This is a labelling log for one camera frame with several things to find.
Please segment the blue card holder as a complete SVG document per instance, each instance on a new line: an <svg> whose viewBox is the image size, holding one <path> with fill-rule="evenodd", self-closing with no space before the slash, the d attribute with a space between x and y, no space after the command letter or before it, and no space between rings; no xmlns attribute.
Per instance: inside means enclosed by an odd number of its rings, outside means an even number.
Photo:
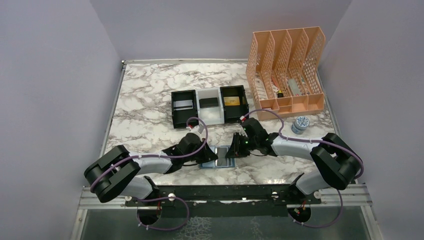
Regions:
<svg viewBox="0 0 424 240"><path fill-rule="evenodd" d="M235 168L236 163L234 158L226 158L229 146L211 146L210 149L218 156L218 159L202 163L199 167L201 169L224 169Z"/></svg>

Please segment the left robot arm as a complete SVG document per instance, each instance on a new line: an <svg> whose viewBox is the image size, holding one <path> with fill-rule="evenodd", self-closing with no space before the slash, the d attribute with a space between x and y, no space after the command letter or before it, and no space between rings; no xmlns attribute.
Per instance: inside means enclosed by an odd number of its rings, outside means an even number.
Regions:
<svg viewBox="0 0 424 240"><path fill-rule="evenodd" d="M138 198L144 205L152 205L159 189L148 174L170 174L180 170L185 163L200 165L219 157L209 147L206 139L187 133L178 144L157 154L131 154L123 145L117 145L92 163L83 173L101 203L118 196Z"/></svg>

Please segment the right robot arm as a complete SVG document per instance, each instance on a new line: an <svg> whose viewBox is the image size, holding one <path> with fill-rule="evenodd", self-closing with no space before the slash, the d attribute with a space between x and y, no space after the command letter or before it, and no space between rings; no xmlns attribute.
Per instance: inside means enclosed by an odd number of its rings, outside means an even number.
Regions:
<svg viewBox="0 0 424 240"><path fill-rule="evenodd" d="M334 188L345 190L364 171L362 160L335 133L322 138L293 138L268 133L255 118L240 120L226 158L244 158L257 150L264 156L290 156L314 162L316 170L297 176L288 187L289 199L300 204L314 192Z"/></svg>

